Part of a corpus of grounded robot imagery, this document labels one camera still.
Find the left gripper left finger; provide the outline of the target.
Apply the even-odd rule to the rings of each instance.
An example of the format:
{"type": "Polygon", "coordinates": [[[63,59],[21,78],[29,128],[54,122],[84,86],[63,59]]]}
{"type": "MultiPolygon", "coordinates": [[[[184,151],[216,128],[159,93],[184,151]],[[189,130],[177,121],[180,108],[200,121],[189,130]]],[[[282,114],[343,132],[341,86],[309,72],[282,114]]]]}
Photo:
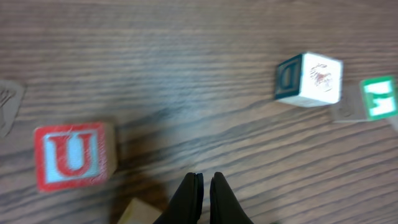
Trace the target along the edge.
{"type": "Polygon", "coordinates": [[[203,174],[185,175],[168,207],[154,224],[197,224],[203,206],[203,174]]]}

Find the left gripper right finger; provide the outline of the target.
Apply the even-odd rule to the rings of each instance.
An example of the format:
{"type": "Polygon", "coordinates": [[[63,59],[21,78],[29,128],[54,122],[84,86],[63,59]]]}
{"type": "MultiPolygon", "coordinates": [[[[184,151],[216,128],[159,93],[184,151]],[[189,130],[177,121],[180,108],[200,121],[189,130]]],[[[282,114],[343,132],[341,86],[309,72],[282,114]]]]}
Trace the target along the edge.
{"type": "Polygon", "coordinates": [[[211,180],[210,202],[210,224],[253,224],[221,172],[211,180]]]}

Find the plain white block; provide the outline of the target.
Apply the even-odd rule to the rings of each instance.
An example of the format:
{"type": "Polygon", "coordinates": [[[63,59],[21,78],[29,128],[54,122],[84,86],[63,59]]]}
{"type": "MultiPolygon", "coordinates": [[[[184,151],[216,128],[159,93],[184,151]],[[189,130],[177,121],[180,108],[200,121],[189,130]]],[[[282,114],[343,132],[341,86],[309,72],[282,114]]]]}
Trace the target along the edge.
{"type": "Polygon", "coordinates": [[[153,224],[161,214],[158,208],[134,198],[125,209],[118,224],[153,224]]]}

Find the red U block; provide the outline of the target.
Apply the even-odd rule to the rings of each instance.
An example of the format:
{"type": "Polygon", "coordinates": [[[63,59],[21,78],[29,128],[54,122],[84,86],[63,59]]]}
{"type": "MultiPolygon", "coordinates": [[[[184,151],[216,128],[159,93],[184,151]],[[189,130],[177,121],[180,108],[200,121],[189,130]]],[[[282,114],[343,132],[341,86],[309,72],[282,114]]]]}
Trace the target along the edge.
{"type": "Polygon", "coordinates": [[[118,165],[114,125],[97,121],[38,127],[34,156],[41,192],[102,184],[118,165]]]}

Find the blue block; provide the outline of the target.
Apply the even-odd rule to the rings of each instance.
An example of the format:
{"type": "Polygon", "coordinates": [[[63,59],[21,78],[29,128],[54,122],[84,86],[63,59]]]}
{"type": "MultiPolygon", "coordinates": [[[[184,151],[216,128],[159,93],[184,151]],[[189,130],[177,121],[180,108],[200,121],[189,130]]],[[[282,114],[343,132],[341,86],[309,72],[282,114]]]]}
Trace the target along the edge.
{"type": "Polygon", "coordinates": [[[24,97],[25,86],[13,80],[1,80],[1,137],[11,130],[24,97]]]}

